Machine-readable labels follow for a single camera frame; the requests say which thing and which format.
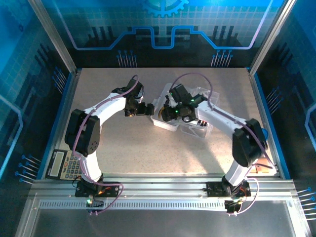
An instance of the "gear graphic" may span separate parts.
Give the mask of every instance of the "gear graphic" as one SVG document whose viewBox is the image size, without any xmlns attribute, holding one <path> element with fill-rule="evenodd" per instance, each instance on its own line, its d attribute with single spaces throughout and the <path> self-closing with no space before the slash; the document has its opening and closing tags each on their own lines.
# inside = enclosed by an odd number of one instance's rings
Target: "gear graphic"
<svg viewBox="0 0 316 237">
<path fill-rule="evenodd" d="M 30 7 L 27 0 L 0 0 L 0 6 L 4 6 L 22 24 L 30 15 Z"/>
<path fill-rule="evenodd" d="M 154 14 L 154 17 L 171 16 L 177 14 L 178 10 L 183 10 L 183 5 L 188 4 L 188 0 L 142 0 L 141 4 L 148 14 Z"/>
</svg>

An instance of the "black bracket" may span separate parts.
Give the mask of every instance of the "black bracket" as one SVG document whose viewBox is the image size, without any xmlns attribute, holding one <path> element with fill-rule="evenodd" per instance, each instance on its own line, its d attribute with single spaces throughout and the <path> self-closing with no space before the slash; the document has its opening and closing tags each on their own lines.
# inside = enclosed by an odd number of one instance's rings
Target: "black bracket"
<svg viewBox="0 0 316 237">
<path fill-rule="evenodd" d="M 167 100 L 161 113 L 162 119 L 165 122 L 178 119 L 178 117 L 181 117 L 183 122 L 194 121 L 197 118 L 195 108 L 197 108 L 201 102 L 207 100 L 206 97 L 199 94 L 192 97 L 182 84 L 172 88 L 169 92 L 178 105 L 176 107 L 171 107 L 169 105 L 169 97 L 166 96 Z"/>
<path fill-rule="evenodd" d="M 155 108 L 152 104 L 146 104 L 144 102 L 138 103 L 138 101 L 133 96 L 128 96 L 126 98 L 126 104 L 124 108 L 125 117 L 132 116 L 151 116 L 154 115 Z"/>
<path fill-rule="evenodd" d="M 227 213 L 229 214 L 234 214 L 235 212 L 239 212 L 241 209 L 241 204 L 235 201 L 226 200 L 224 205 L 225 205 L 225 209 L 227 210 Z"/>
<path fill-rule="evenodd" d="M 103 176 L 100 177 L 98 183 L 103 183 Z M 109 184 L 119 184 L 118 182 L 107 182 Z M 81 178 L 77 182 L 75 196 L 79 198 L 87 198 L 92 195 L 94 198 L 116 198 L 119 195 L 119 185 L 101 186 L 89 183 Z"/>
<path fill-rule="evenodd" d="M 136 83 L 136 80 L 134 79 L 135 76 L 132 77 L 132 79 L 129 81 L 127 86 L 122 87 L 122 88 L 116 88 L 116 89 L 112 90 L 112 93 L 123 94 L 124 92 L 127 92 Z M 137 85 L 135 86 L 135 88 L 127 95 L 124 95 L 124 97 L 126 98 L 128 95 L 136 97 L 139 95 L 139 92 L 142 89 L 144 89 L 144 86 L 142 85 L 142 83 L 138 82 Z"/>
<path fill-rule="evenodd" d="M 65 143 L 72 150 L 79 128 L 87 114 L 85 111 L 75 109 L 72 111 L 65 135 Z M 84 130 L 79 137 L 76 151 L 85 157 L 96 151 L 100 143 L 100 119 L 97 116 L 90 116 L 85 123 Z"/>
<path fill-rule="evenodd" d="M 204 192 L 207 193 L 208 198 L 220 198 L 220 197 L 250 197 L 250 186 L 249 183 L 244 181 L 240 186 L 238 186 L 238 190 L 234 192 L 233 195 L 229 195 L 225 189 L 223 188 L 222 182 L 207 182 L 206 188 L 203 189 Z"/>
</svg>

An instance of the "plastic box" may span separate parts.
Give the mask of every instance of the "plastic box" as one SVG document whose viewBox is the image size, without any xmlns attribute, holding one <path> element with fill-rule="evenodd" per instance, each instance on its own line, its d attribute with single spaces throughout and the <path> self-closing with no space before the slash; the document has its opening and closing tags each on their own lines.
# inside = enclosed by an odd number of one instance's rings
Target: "plastic box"
<svg viewBox="0 0 316 237">
<path fill-rule="evenodd" d="M 164 129 L 167 129 L 167 130 L 172 131 L 172 132 L 175 132 L 178 129 L 178 127 L 180 127 L 181 131 L 185 134 L 194 136 L 196 138 L 201 138 L 201 139 L 207 138 L 213 129 L 213 126 L 211 124 L 207 124 L 207 126 L 201 127 L 200 124 L 198 124 L 198 121 L 192 121 L 190 123 L 185 123 L 181 119 L 179 119 L 179 120 L 172 120 L 169 122 L 164 122 L 162 120 L 162 118 L 158 117 L 158 112 L 166 101 L 165 96 L 168 94 L 168 90 L 170 89 L 171 85 L 172 85 L 171 83 L 168 83 L 164 87 L 160 97 L 153 101 L 153 105 L 155 107 L 155 114 L 153 116 L 151 116 L 151 119 L 152 119 L 154 125 L 161 127 L 161 128 L 164 128 Z M 186 89 L 189 93 L 192 94 L 192 96 L 196 96 L 197 94 L 202 94 L 205 97 L 208 97 L 209 93 L 210 93 L 210 90 L 207 90 L 207 89 L 204 89 L 201 87 L 197 87 L 195 89 L 191 89 L 191 88 L 186 87 Z M 217 93 L 217 92 L 212 93 L 211 102 L 216 106 L 219 105 L 219 93 Z"/>
</svg>

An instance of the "purple cable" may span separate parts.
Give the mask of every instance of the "purple cable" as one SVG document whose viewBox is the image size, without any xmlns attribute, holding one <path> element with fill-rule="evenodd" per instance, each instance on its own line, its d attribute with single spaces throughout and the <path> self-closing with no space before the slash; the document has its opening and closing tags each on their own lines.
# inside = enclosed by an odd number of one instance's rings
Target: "purple cable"
<svg viewBox="0 0 316 237">
<path fill-rule="evenodd" d="M 186 75 L 200 75 L 201 77 L 204 77 L 205 80 L 207 80 L 207 82 L 209 83 L 209 86 L 211 87 L 211 92 L 209 93 L 209 96 L 208 96 L 208 100 L 211 99 L 211 96 L 212 96 L 212 93 L 213 93 L 213 85 L 211 83 L 211 81 L 206 77 L 204 76 L 202 73 L 185 73 L 185 74 L 182 74 L 181 76 L 179 76 L 174 82 L 173 84 L 171 85 L 169 91 L 173 88 L 173 86 L 175 85 L 175 83 L 177 82 L 178 79 L 180 79 L 181 77 L 184 77 Z"/>
<path fill-rule="evenodd" d="M 268 159 L 268 162 L 270 163 L 270 165 L 271 165 L 272 167 L 267 166 L 267 165 L 263 165 L 263 164 L 259 164 L 259 163 L 257 163 L 256 165 L 260 165 L 260 166 L 263 166 L 263 167 L 268 167 L 268 168 L 270 168 L 270 169 L 273 169 L 274 164 L 273 164 L 273 162 L 270 160 L 268 154 L 266 153 L 265 148 L 264 148 L 264 147 L 262 146 L 262 144 L 260 143 L 260 141 L 259 141 L 258 137 L 256 136 L 256 134 L 255 134 L 253 131 L 251 131 L 251 129 L 250 129 L 248 126 L 246 126 L 245 124 L 243 124 L 242 122 L 240 122 L 240 121 L 238 121 L 238 120 L 235 120 L 233 117 L 231 117 L 231 116 L 229 116 L 229 115 L 223 113 L 222 111 L 220 111 L 220 110 L 214 108 L 214 107 L 211 105 L 211 96 L 212 96 L 212 92 L 213 92 L 213 86 L 212 86 L 211 81 L 210 81 L 205 75 L 203 75 L 203 74 L 201 74 L 201 73 L 185 73 L 185 74 L 179 76 L 179 77 L 173 82 L 173 84 L 172 84 L 171 88 L 169 89 L 169 91 L 173 88 L 173 86 L 175 85 L 175 83 L 176 83 L 176 81 L 177 81 L 178 79 L 180 79 L 181 77 L 184 77 L 184 76 L 186 76 L 186 75 L 192 75 L 192 74 L 200 75 L 200 76 L 204 77 L 205 80 L 207 80 L 207 82 L 209 83 L 209 85 L 210 85 L 210 87 L 211 87 L 211 90 L 210 90 L 210 94 L 209 94 L 208 99 L 207 99 L 208 106 L 209 106 L 212 110 L 214 110 L 215 112 L 217 112 L 218 114 L 220 114 L 220 115 L 222 115 L 222 116 L 228 118 L 229 120 L 231 120 L 231 121 L 233 121 L 233 122 L 236 122 L 236 123 L 238 123 L 239 125 L 241 125 L 242 127 L 244 127 L 244 128 L 250 133 L 250 135 L 255 139 L 255 141 L 256 141 L 256 143 L 258 144 L 259 148 L 261 149 L 262 153 L 263 153 L 263 154 L 265 155 L 265 157 Z"/>
<path fill-rule="evenodd" d="M 120 197 L 120 195 L 122 194 L 122 192 L 123 192 L 123 190 L 124 190 L 124 185 L 121 184 L 121 183 L 116 183 L 116 184 L 104 184 L 104 183 L 98 183 L 98 182 L 95 182 L 94 180 L 92 180 L 92 179 L 87 175 L 87 173 L 86 173 L 85 167 L 83 166 L 83 162 L 82 162 L 81 156 L 76 152 L 77 143 L 78 143 L 79 137 L 80 137 L 80 135 L 81 135 L 81 132 L 82 132 L 82 130 L 83 130 L 83 128 L 84 128 L 84 125 L 85 125 L 85 123 L 87 122 L 88 118 L 89 118 L 98 108 L 100 108 L 100 107 L 101 107 L 102 105 L 104 105 L 105 103 L 107 103 L 107 102 L 109 102 L 109 101 L 111 101 L 111 100 L 120 98 L 120 97 L 122 97 L 122 96 L 124 96 L 124 95 L 130 93 L 130 92 L 135 88 L 135 86 L 137 85 L 137 83 L 138 83 L 138 81 L 139 81 L 137 75 L 134 75 L 134 76 L 132 77 L 132 79 L 134 79 L 134 77 L 137 77 L 137 80 L 136 80 L 135 84 L 134 84 L 128 91 L 126 91 L 126 92 L 124 92 L 124 93 L 122 93 L 122 94 L 120 94 L 120 95 L 116 95 L 116 96 L 114 96 L 114 97 L 111 97 L 111 98 L 109 98 L 109 99 L 106 99 L 106 100 L 104 100 L 104 101 L 101 101 L 99 104 L 97 104 L 97 105 L 95 106 L 95 108 L 94 108 L 93 110 L 90 111 L 90 113 L 89 113 L 89 114 L 84 118 L 84 120 L 82 121 L 82 124 L 80 125 L 79 131 L 78 131 L 78 133 L 77 133 L 77 136 L 76 136 L 76 139 L 75 139 L 75 142 L 74 142 L 73 154 L 74 154 L 74 156 L 76 156 L 76 157 L 79 158 L 80 168 L 81 168 L 83 174 L 86 176 L 86 178 L 87 178 L 90 182 L 92 182 L 92 183 L 94 183 L 94 184 L 96 184 L 96 185 L 100 185 L 100 186 L 117 186 L 117 185 L 119 185 L 119 186 L 122 187 L 122 189 L 121 189 L 120 193 L 118 194 L 118 196 L 117 196 L 106 208 L 104 208 L 103 210 L 101 210 L 101 211 L 99 211 L 99 212 L 96 211 L 96 212 L 95 212 L 95 215 L 98 215 L 98 213 L 102 213 L 102 212 L 106 211 L 107 209 L 110 208 L 110 206 L 112 206 L 112 205 L 114 204 L 114 202 L 116 202 L 116 200 Z"/>
</svg>

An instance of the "purple wire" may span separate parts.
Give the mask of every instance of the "purple wire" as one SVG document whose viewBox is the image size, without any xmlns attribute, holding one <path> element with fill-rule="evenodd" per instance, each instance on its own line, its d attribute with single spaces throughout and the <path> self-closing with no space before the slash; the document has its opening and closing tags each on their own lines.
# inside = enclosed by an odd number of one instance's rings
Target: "purple wire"
<svg viewBox="0 0 316 237">
<path fill-rule="evenodd" d="M 209 93 L 209 96 L 208 96 L 208 100 L 211 99 L 211 96 L 212 96 L 212 93 L 213 93 L 213 85 L 211 83 L 211 81 L 206 77 L 204 76 L 202 73 L 185 73 L 185 74 L 182 74 L 181 76 L 179 76 L 174 82 L 173 84 L 171 85 L 169 91 L 173 88 L 173 86 L 175 85 L 175 83 L 177 82 L 178 79 L 180 79 L 181 77 L 184 77 L 186 75 L 200 75 L 201 77 L 204 77 L 205 80 L 207 80 L 207 82 L 209 83 L 209 86 L 211 87 L 211 92 Z"/>
<path fill-rule="evenodd" d="M 137 80 L 136 80 L 135 84 L 134 84 L 128 91 L 126 91 L 126 92 L 124 92 L 124 93 L 122 93 L 122 94 L 120 94 L 120 95 L 116 95 L 116 96 L 114 96 L 114 97 L 111 97 L 111 98 L 109 98 L 109 99 L 106 99 L 106 100 L 104 100 L 104 101 L 101 101 L 99 104 L 97 104 L 97 105 L 95 106 L 94 109 L 92 109 L 92 110 L 90 111 L 90 113 L 89 113 L 89 114 L 84 118 L 84 120 L 82 121 L 82 124 L 81 124 L 80 127 L 79 127 L 79 131 L 78 131 L 78 133 L 77 133 L 77 136 L 76 136 L 76 139 L 75 139 L 75 142 L 74 142 L 73 154 L 74 154 L 74 156 L 76 156 L 76 157 L 79 158 L 80 168 L 81 168 L 83 174 L 86 176 L 86 178 L 87 178 L 90 182 L 92 182 L 92 183 L 94 183 L 94 184 L 96 184 L 96 185 L 100 185 L 100 186 L 117 186 L 117 185 L 119 185 L 119 186 L 122 187 L 122 189 L 121 189 L 120 193 L 118 194 L 118 196 L 117 196 L 106 208 L 104 208 L 103 210 L 101 210 L 101 211 L 99 211 L 99 212 L 96 211 L 96 212 L 95 212 L 95 215 L 98 215 L 98 213 L 100 214 L 100 213 L 106 211 L 107 209 L 109 209 L 109 208 L 114 204 L 114 202 L 116 202 L 116 200 L 120 197 L 120 195 L 122 194 L 122 192 L 123 192 L 123 190 L 124 190 L 124 185 L 123 185 L 122 183 L 104 184 L 104 183 L 98 183 L 98 182 L 95 182 L 94 180 L 92 180 L 92 179 L 87 175 L 87 173 L 86 173 L 85 167 L 83 166 L 83 161 L 82 161 L 82 159 L 81 159 L 81 156 L 76 152 L 77 143 L 78 143 L 79 137 L 80 137 L 80 135 L 81 135 L 81 132 L 82 132 L 82 130 L 83 130 L 83 128 L 84 128 L 84 125 L 85 125 L 85 123 L 87 122 L 88 118 L 89 118 L 98 108 L 100 108 L 100 107 L 101 107 L 102 105 L 104 105 L 105 103 L 107 103 L 107 102 L 109 102 L 109 101 L 111 101 L 111 100 L 120 98 L 120 97 L 122 97 L 122 96 L 124 96 L 124 95 L 130 93 L 130 92 L 135 88 L 135 86 L 137 85 L 137 83 L 138 83 L 138 81 L 139 81 L 137 75 L 134 75 L 134 76 L 132 77 L 132 79 L 134 79 L 135 77 L 137 77 Z"/>
<path fill-rule="evenodd" d="M 222 111 L 220 111 L 220 110 L 214 108 L 214 107 L 211 105 L 211 96 L 212 96 L 212 93 L 213 93 L 213 86 L 212 86 L 211 81 L 210 81 L 205 75 L 203 75 L 203 74 L 201 74 L 201 73 L 185 73 L 185 74 L 179 76 L 179 77 L 173 82 L 173 84 L 172 84 L 171 88 L 169 89 L 169 91 L 173 88 L 173 86 L 175 85 L 175 83 L 176 83 L 176 81 L 177 81 L 178 79 L 180 79 L 181 77 L 184 77 L 184 76 L 186 76 L 186 75 L 192 75 L 192 74 L 200 75 L 200 76 L 204 77 L 205 80 L 207 80 L 207 82 L 209 83 L 209 85 L 210 85 L 210 87 L 211 87 L 211 90 L 210 90 L 210 94 L 209 94 L 208 99 L 207 99 L 208 106 L 209 106 L 212 110 L 214 110 L 215 112 L 217 112 L 218 114 L 220 114 L 220 115 L 222 115 L 222 116 L 228 118 L 229 120 L 231 120 L 231 121 L 233 121 L 233 122 L 236 122 L 236 123 L 238 123 L 239 125 L 241 125 L 242 127 L 244 127 L 244 128 L 250 133 L 250 135 L 255 139 L 255 141 L 256 141 L 256 143 L 258 144 L 259 148 L 261 149 L 262 153 L 263 153 L 264 156 L 268 159 L 268 162 L 269 162 L 270 165 L 272 166 L 272 167 L 269 166 L 269 168 L 270 168 L 270 169 L 273 169 L 274 164 L 273 164 L 273 162 L 270 160 L 268 154 L 266 153 L 265 148 L 262 146 L 262 144 L 261 144 L 261 142 L 259 141 L 259 139 L 258 139 L 258 137 L 256 136 L 256 134 L 255 134 L 253 131 L 251 131 L 251 129 L 250 129 L 247 125 L 243 124 L 242 122 L 240 122 L 240 121 L 238 121 L 238 120 L 235 120 L 233 117 L 231 117 L 231 116 L 229 116 L 229 115 L 223 113 Z"/>
</svg>

